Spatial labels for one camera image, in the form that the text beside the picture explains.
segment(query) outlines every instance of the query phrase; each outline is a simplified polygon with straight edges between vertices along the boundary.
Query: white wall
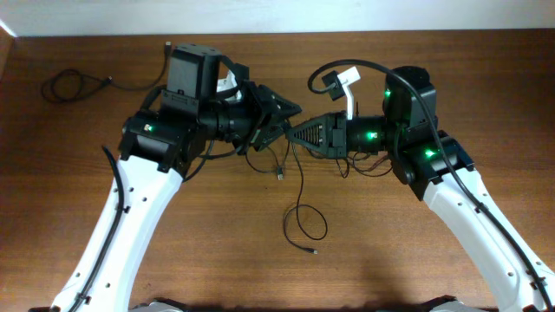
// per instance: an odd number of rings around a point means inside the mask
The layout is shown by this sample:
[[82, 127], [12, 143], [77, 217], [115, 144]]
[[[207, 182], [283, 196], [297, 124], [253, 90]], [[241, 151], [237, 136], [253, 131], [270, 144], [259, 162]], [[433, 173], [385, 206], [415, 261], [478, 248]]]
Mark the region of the white wall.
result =
[[555, 28], [555, 1], [0, 0], [0, 20], [18, 36]]

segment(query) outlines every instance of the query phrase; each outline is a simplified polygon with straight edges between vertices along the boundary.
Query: black cable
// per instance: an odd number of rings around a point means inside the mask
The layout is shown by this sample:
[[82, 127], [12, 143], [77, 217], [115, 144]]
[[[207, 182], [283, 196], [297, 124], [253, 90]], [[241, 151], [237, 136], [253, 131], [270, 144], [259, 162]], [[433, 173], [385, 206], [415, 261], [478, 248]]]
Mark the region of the black cable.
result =
[[278, 156], [276, 155], [276, 152], [274, 152], [274, 150], [269, 146], [266, 148], [271, 152], [274, 160], [276, 161], [276, 168], [275, 169], [261, 170], [261, 169], [258, 169], [257, 167], [255, 167], [251, 163], [251, 161], [249, 160], [249, 150], [247, 150], [246, 153], [245, 153], [245, 160], [246, 160], [246, 163], [249, 165], [249, 167], [252, 168], [252, 170], [254, 170], [255, 172], [264, 173], [264, 174], [267, 174], [267, 173], [279, 174], [280, 169], [283, 170], [283, 168], [285, 168], [285, 161], [287, 161], [287, 156], [289, 155], [290, 147], [291, 147], [291, 143], [288, 141], [287, 142], [287, 149], [285, 150], [285, 156], [284, 156], [284, 159], [282, 160], [281, 164], [279, 163]]
[[355, 155], [353, 156], [353, 163], [352, 166], [355, 169], [355, 171], [357, 171], [358, 173], [360, 173], [363, 176], [366, 177], [370, 177], [370, 178], [379, 178], [379, 177], [383, 177], [384, 175], [390, 173], [393, 170], [393, 166], [391, 166], [386, 172], [383, 173], [379, 173], [379, 174], [368, 174], [368, 172], [372, 172], [374, 171], [378, 166], [380, 166], [383, 162], [385, 162], [387, 159], [389, 159], [389, 156], [383, 156], [380, 159], [378, 159], [370, 168], [368, 169], [360, 169], [357, 165], [356, 165], [356, 155], [358, 153], [355, 153]]
[[[73, 103], [77, 101], [86, 100], [90, 96], [96, 94], [97, 92], [99, 92], [100, 90], [108, 86], [118, 88], [120, 90], [125, 90], [125, 91], [148, 90], [156, 86], [160, 82], [164, 74], [166, 73], [167, 60], [171, 52], [172, 52], [172, 45], [170, 42], [166, 42], [166, 45], [164, 46], [164, 65], [162, 66], [162, 70], [160, 71], [160, 74], [158, 75], [158, 77], [156, 77], [156, 79], [153, 82], [147, 84], [146, 86], [140, 86], [140, 87], [123, 86], [119, 83], [115, 83], [111, 76], [108, 78], [102, 79], [102, 78], [94, 77], [92, 75], [81, 73], [77, 69], [69, 68], [69, 69], [64, 69], [60, 73], [54, 75], [51, 78], [48, 78], [45, 82], [43, 82], [41, 85], [41, 96], [43, 97], [44, 100], [50, 103], [61, 104], [61, 103]], [[67, 79], [71, 76], [77, 76], [79, 78], [79, 85], [77, 87], [77, 90], [71, 96], [64, 96], [59, 94], [56, 91], [56, 85], [60, 83], [60, 81]], [[84, 92], [83, 90], [87, 85], [87, 80], [98, 82], [98, 86], [95, 88], [92, 88], [88, 92]]]
[[117, 185], [117, 188], [118, 188], [117, 189], [118, 204], [115, 211], [114, 222], [112, 222], [112, 226], [110, 226], [110, 230], [106, 235], [106, 239], [104, 240], [104, 244], [102, 245], [101, 251], [98, 254], [98, 257], [96, 258], [95, 266], [93, 267], [93, 270], [88, 276], [88, 279], [85, 282], [85, 285], [83, 286], [82, 291], [79, 294], [77, 294], [77, 297], [75, 298], [75, 302], [71, 307], [71, 309], [69, 309], [69, 312], [75, 312], [81, 306], [82, 302], [85, 299], [87, 299], [88, 291], [93, 286], [93, 282], [95, 281], [96, 276], [100, 271], [102, 262], [104, 261], [104, 257], [106, 256], [108, 252], [108, 248], [112, 243], [112, 239], [114, 239], [115, 231], [118, 228], [121, 215], [123, 214], [123, 211], [124, 211], [123, 205], [125, 204], [125, 200], [124, 200], [123, 183], [121, 182], [120, 171], [118, 170], [118, 166], [115, 163], [115, 159], [114, 159], [114, 156], [112, 156], [112, 153], [105, 146], [102, 147], [102, 150], [104, 151], [104, 153], [106, 154], [106, 157], [108, 158], [110, 167], [112, 167], [112, 173], [114, 174], [115, 184]]
[[395, 129], [395, 136], [393, 138], [393, 154], [395, 156], [395, 159], [397, 160], [400, 160], [399, 159], [399, 139], [401, 138], [401, 132], [402, 132], [402, 126], [397, 125], [397, 128]]
[[481, 212], [484, 212], [484, 214], [487, 216], [487, 218], [493, 223], [493, 225], [495, 225], [495, 227], [497, 227], [497, 229], [501, 232], [501, 234], [503, 234], [503, 236], [505, 237], [507, 242], [514, 248], [515, 252], [519, 255], [523, 264], [526, 266], [526, 268], [528, 269], [528, 271], [532, 275], [532, 279], [533, 279], [534, 283], [536, 284], [536, 286], [539, 290], [539, 293], [541, 294], [541, 296], [542, 296], [542, 298], [545, 302], [545, 306], [547, 307], [547, 309], [550, 312], [553, 312], [553, 306], [551, 304], [551, 300], [550, 300], [549, 296], [547, 295], [547, 291], [545, 290], [545, 286], [542, 283], [542, 280], [540, 279], [540, 277], [538, 275], [538, 272], [536, 272], [536, 270], [534, 269], [534, 267], [532, 265], [532, 262], [530, 261], [530, 259], [528, 259], [525, 252], [522, 250], [522, 248], [520, 248], [519, 244], [514, 240], [513, 236], [511, 235], [511, 233], [509, 233], [509, 231], [505, 228], [505, 226], [503, 226], [503, 224], [501, 224], [501, 222], [489, 211], [489, 209], [484, 205], [484, 203], [480, 202], [468, 190], [468, 188], [464, 184], [464, 182], [462, 182], [459, 175], [454, 170], [453, 165], [451, 165], [451, 161], [449, 160], [449, 158], [447, 156], [447, 153], [445, 152], [445, 149], [443, 148], [443, 145], [441, 144], [440, 136], [438, 135], [437, 130], [435, 129], [435, 126], [434, 126], [434, 123], [433, 123], [434, 119], [433, 119], [432, 114], [430, 113], [430, 110], [428, 108], [428, 105], [426, 104], [426, 101], [421, 97], [421, 95], [418, 93], [418, 91], [408, 81], [406, 81], [403, 77], [398, 75], [395, 71], [393, 71], [389, 68], [386, 68], [383, 65], [374, 63], [374, 62], [369, 62], [369, 61], [364, 61], [364, 60], [354, 60], [354, 59], [339, 60], [339, 61], [327, 63], [327, 64], [323, 65], [322, 67], [320, 67], [319, 69], [317, 69], [314, 73], [312, 73], [312, 75], [309, 77], [309, 80], [308, 80], [309, 90], [312, 91], [315, 94], [321, 94], [322, 93], [321, 90], [317, 90], [317, 89], [314, 89], [312, 87], [312, 83], [313, 83], [314, 79], [318, 75], [320, 75], [323, 71], [328, 70], [330, 68], [334, 68], [336, 66], [342, 66], [342, 65], [363, 66], [363, 67], [375, 69], [375, 70], [380, 71], [380, 72], [382, 72], [386, 75], [390, 75], [393, 79], [395, 79], [396, 81], [401, 83], [416, 98], [416, 100], [418, 100], [418, 103], [421, 106], [422, 111], [424, 112], [424, 115], [426, 117], [426, 120], [428, 121], [429, 128], [432, 131], [432, 137], [434, 138], [434, 142], [435, 142], [435, 144], [437, 145], [437, 147], [440, 151], [440, 155], [441, 155], [443, 161], [445, 162], [445, 165], [447, 166], [447, 169], [449, 170], [449, 172], [453, 176], [453, 179], [455, 180], [455, 182], [457, 183], [459, 188], [465, 193], [465, 195], [467, 195], [467, 197], [473, 202], [473, 204], [476, 205], [476, 209], [478, 209]]
[[199, 155], [199, 158], [206, 159], [206, 160], [222, 159], [222, 158], [225, 158], [225, 157], [230, 157], [230, 156], [235, 155], [241, 148], [243, 148], [243, 147], [240, 146], [240, 147], [237, 147], [236, 149], [234, 149], [230, 152], [221, 153], [221, 154], [218, 154], [218, 155]]
[[[319, 241], [319, 240], [324, 239], [324, 238], [326, 237], [326, 235], [328, 235], [328, 221], [326, 221], [326, 218], [323, 216], [323, 214], [322, 214], [318, 209], [316, 209], [315, 207], [313, 207], [313, 206], [311, 206], [311, 205], [307, 205], [307, 204], [302, 204], [302, 205], [301, 205], [301, 203], [300, 203], [300, 202], [301, 202], [301, 196], [303, 195], [303, 188], [304, 188], [304, 173], [303, 173], [303, 168], [301, 167], [301, 162], [300, 162], [299, 159], [298, 159], [297, 149], [295, 148], [295, 144], [294, 144], [294, 143], [291, 143], [291, 149], [293, 150], [293, 156], [295, 156], [295, 161], [297, 162], [298, 171], [301, 173], [301, 188], [300, 188], [299, 193], [298, 193], [297, 204], [296, 204], [293, 208], [289, 209], [289, 210], [287, 211], [287, 213], [285, 213], [284, 222], [283, 222], [284, 236], [285, 236], [285, 239], [287, 239], [287, 241], [289, 242], [289, 244], [292, 244], [293, 246], [297, 247], [297, 248], [300, 249], [300, 250], [303, 250], [303, 251], [306, 251], [306, 252], [309, 252], [309, 253], [311, 253], [311, 254], [315, 254], [315, 255], [316, 255], [316, 254], [318, 253], [318, 250], [315, 250], [315, 249], [313, 249], [313, 248], [303, 247], [303, 246], [300, 246], [300, 245], [298, 245], [298, 244], [295, 244], [293, 241], [291, 241], [291, 239], [290, 239], [289, 236], [287, 235], [287, 220], [289, 219], [289, 216], [290, 216], [290, 214], [291, 214], [293, 211], [295, 211], [295, 213], [296, 213], [297, 225], [298, 225], [299, 229], [301, 229], [301, 231], [303, 232], [303, 234], [304, 234], [306, 237], [308, 237], [308, 238], [310, 238], [310, 239], [312, 239], [312, 240], [317, 240], [317, 241]], [[319, 214], [320, 217], [322, 217], [323, 224], [324, 224], [324, 226], [325, 226], [325, 233], [324, 233], [321, 237], [313, 237], [312, 235], [310, 235], [310, 234], [304, 229], [303, 225], [301, 224], [301, 219], [300, 219], [300, 217], [298, 216], [298, 210], [299, 210], [299, 208], [301, 208], [301, 207], [311, 208], [311, 209], [314, 210], [317, 214]]]
[[[214, 147], [214, 140], [210, 141], [210, 145], [208, 146], [208, 149], [206, 150], [206, 155], [210, 155], [210, 152], [212, 151], [212, 148]], [[202, 159], [200, 161], [200, 164], [197, 166], [197, 168], [193, 171], [193, 173], [189, 174], [188, 177], [183, 179], [183, 183], [189, 181], [190, 179], [194, 178], [194, 176], [197, 175], [197, 173], [200, 172], [200, 169], [202, 169], [202, 167], [205, 165], [206, 163], [206, 159]]]

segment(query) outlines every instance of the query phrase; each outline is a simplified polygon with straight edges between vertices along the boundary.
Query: green led light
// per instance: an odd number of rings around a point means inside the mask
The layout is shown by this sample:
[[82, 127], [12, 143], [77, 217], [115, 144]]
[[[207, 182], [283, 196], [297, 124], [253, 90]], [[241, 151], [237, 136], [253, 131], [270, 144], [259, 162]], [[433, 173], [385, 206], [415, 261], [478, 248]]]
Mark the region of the green led light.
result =
[[378, 133], [366, 133], [368, 140], [373, 140], [378, 138]]
[[426, 157], [430, 158], [432, 156], [435, 155], [435, 152], [432, 150], [426, 150], [426, 152], [424, 152], [426, 154]]

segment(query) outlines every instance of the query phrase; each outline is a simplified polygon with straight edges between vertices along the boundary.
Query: wooden table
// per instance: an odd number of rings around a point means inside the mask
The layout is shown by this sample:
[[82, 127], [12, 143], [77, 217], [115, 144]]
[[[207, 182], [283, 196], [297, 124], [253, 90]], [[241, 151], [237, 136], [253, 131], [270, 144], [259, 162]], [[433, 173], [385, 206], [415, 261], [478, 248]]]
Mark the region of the wooden table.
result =
[[[75, 104], [42, 100], [41, 82], [64, 68], [120, 83], [149, 83], [165, 41], [221, 49], [251, 78], [303, 107], [292, 122], [344, 109], [310, 93], [320, 65], [362, 58], [426, 68], [438, 92], [440, 126], [473, 157], [490, 193], [524, 239], [555, 268], [555, 30], [416, 31], [296, 35], [17, 38], [0, 83], [0, 307], [49, 305], [95, 227], [112, 180], [101, 152], [116, 152], [121, 126], [145, 92], [113, 88]], [[361, 69], [353, 85], [361, 114], [381, 114], [383, 75]], [[282, 152], [285, 142], [276, 144]], [[216, 152], [229, 146], [217, 145]], [[288, 245], [284, 211], [300, 177], [284, 181], [242, 157], [209, 162], [174, 197], [134, 283], [131, 305], [164, 296], [226, 307], [334, 308], [424, 302], [444, 294], [491, 306], [485, 282], [447, 227], [394, 175], [351, 174], [300, 155], [302, 201], [319, 208], [330, 233]], [[270, 155], [253, 154], [258, 166]], [[309, 230], [322, 230], [302, 214]]]

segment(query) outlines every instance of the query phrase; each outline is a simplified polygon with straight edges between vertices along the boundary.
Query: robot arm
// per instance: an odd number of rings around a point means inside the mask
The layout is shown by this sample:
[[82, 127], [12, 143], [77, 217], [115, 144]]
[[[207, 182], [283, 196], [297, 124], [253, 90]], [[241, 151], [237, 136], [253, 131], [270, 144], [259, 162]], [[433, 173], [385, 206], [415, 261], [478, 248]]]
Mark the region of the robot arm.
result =
[[[160, 172], [156, 162], [135, 156], [118, 161], [117, 166], [125, 211], [93, 286], [77, 311], [127, 311], [134, 279], [156, 224], [183, 181], [174, 169]], [[118, 191], [114, 180], [81, 261], [52, 303], [59, 311], [70, 310], [92, 272], [115, 218]]]
[[[221, 62], [230, 74], [219, 81]], [[137, 270], [160, 216], [190, 178], [193, 160], [217, 157], [200, 155], [206, 141], [232, 143], [237, 154], [251, 147], [260, 151], [291, 127], [289, 117], [301, 112], [298, 105], [266, 86], [256, 86], [248, 76], [246, 66], [216, 49], [181, 44], [173, 51], [167, 85], [154, 88], [123, 127], [114, 171], [119, 174], [81, 261], [52, 306], [32, 310], [127, 311]], [[160, 94], [160, 110], [154, 112], [150, 107]], [[118, 208], [120, 196], [124, 204]], [[156, 311], [166, 310], [157, 304]]]
[[[555, 298], [555, 275], [493, 202], [464, 149], [446, 133], [437, 132], [435, 89], [428, 72], [416, 67], [393, 71], [412, 86], [423, 99], [421, 102], [399, 79], [394, 79], [390, 70], [359, 60], [341, 60], [322, 66], [310, 77], [309, 89], [315, 92], [314, 78], [339, 65], [361, 65], [388, 74], [382, 106], [384, 115], [350, 118], [352, 109], [347, 109], [347, 113], [325, 114], [293, 127], [287, 133], [288, 139], [327, 159], [344, 159], [349, 152], [387, 151], [395, 176], [409, 185], [416, 197], [445, 222], [472, 258], [492, 291], [499, 311], [552, 309], [546, 302]], [[341, 74], [333, 71], [323, 77], [325, 90], [332, 100], [349, 95], [341, 77], [352, 70]], [[347, 102], [348, 108], [352, 106], [352, 96], [347, 96]], [[437, 138], [433, 138], [431, 127]], [[445, 159], [435, 139], [441, 143]], [[483, 205], [476, 205], [463, 192], [451, 169]]]
[[[509, 231], [520, 248], [532, 262], [545, 285], [548, 296], [555, 298], [555, 274], [530, 249], [513, 228], [482, 183], [477, 170], [457, 171], [468, 189], [479, 196], [489, 211]], [[478, 267], [492, 291], [501, 312], [545, 310], [546, 306], [538, 287], [514, 248], [501, 235], [484, 213], [478, 212], [455, 183], [451, 173], [441, 176], [439, 184], [430, 182], [424, 192], [424, 202], [435, 212]]]

